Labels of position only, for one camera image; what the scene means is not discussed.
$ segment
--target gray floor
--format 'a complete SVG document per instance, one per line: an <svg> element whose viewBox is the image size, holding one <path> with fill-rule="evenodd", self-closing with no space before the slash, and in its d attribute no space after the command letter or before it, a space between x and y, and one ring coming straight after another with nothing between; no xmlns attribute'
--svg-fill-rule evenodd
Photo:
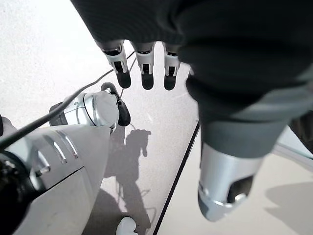
<svg viewBox="0 0 313 235"><path fill-rule="evenodd" d="M70 1L2 1L0 9L0 113L17 128L111 69ZM132 52L129 42L125 50ZM163 61L158 43L150 91L141 86L138 66L131 72L123 98L132 124L113 136L108 171L84 234L112 235L127 214L141 235L156 226L197 124L197 105L184 85L189 67L181 66L177 86L168 92ZM114 74L104 81L117 85Z"/></svg>
<svg viewBox="0 0 313 235"><path fill-rule="evenodd" d="M311 235L313 161L278 149L276 146L275 154L265 158L249 199L226 218L212 223L198 206L198 134L158 235Z"/></svg>

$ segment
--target black cable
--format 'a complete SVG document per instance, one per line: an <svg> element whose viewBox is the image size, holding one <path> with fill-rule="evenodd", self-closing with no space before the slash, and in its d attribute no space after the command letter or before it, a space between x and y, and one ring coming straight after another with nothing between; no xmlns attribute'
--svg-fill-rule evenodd
<svg viewBox="0 0 313 235"><path fill-rule="evenodd" d="M134 54L134 51L127 57L129 59ZM59 105L56 109L51 111L50 113L40 117L39 119L31 122L30 124L26 125L25 127L17 130L13 134L5 137L0 141L0 151L3 151L5 148L13 144L14 142L18 141L19 139L23 138L25 135L29 134L33 130L37 129L38 127L44 125L46 122L50 121L52 118L60 114L83 90L88 87L93 86L94 84L98 83L103 77L108 75L113 70L106 72L104 75L99 77L94 82L89 83L88 85L80 88L74 94L72 94L69 98L67 98L61 105Z"/></svg>

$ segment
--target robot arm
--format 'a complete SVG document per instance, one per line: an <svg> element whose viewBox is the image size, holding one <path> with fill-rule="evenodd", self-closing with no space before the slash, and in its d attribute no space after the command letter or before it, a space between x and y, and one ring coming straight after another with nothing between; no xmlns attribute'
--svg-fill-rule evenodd
<svg viewBox="0 0 313 235"><path fill-rule="evenodd" d="M166 44L167 82L174 81L177 58L190 64L187 89L199 104L202 133L199 206L211 221L236 208L247 198L254 175L284 127L312 106L308 88L312 77L306 72L312 69L313 3L72 3L97 43L128 39L134 44L143 76L144 65L152 74L153 63L139 59L144 57L140 53L144 50L136 45L155 41ZM169 53L170 45L180 47L173 54Z"/></svg>
<svg viewBox="0 0 313 235"><path fill-rule="evenodd" d="M15 128L2 119L5 137ZM104 83L101 92L80 94L51 127L0 152L1 234L81 234L103 179L110 134L129 123L114 85Z"/></svg>

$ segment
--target black fingertip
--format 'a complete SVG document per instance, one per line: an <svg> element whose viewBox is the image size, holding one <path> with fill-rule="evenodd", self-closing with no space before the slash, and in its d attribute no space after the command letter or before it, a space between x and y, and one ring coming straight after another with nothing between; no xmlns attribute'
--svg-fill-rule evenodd
<svg viewBox="0 0 313 235"><path fill-rule="evenodd" d="M153 87L153 74L142 74L141 83L144 89L150 90Z"/></svg>
<svg viewBox="0 0 313 235"><path fill-rule="evenodd" d="M127 71L126 73L117 73L117 81L118 84L122 87L122 88L129 88L131 86L131 76L129 74L129 71Z"/></svg>
<svg viewBox="0 0 313 235"><path fill-rule="evenodd" d="M176 77L174 76L165 76L164 77L164 87L166 90L171 91L174 89L176 84Z"/></svg>

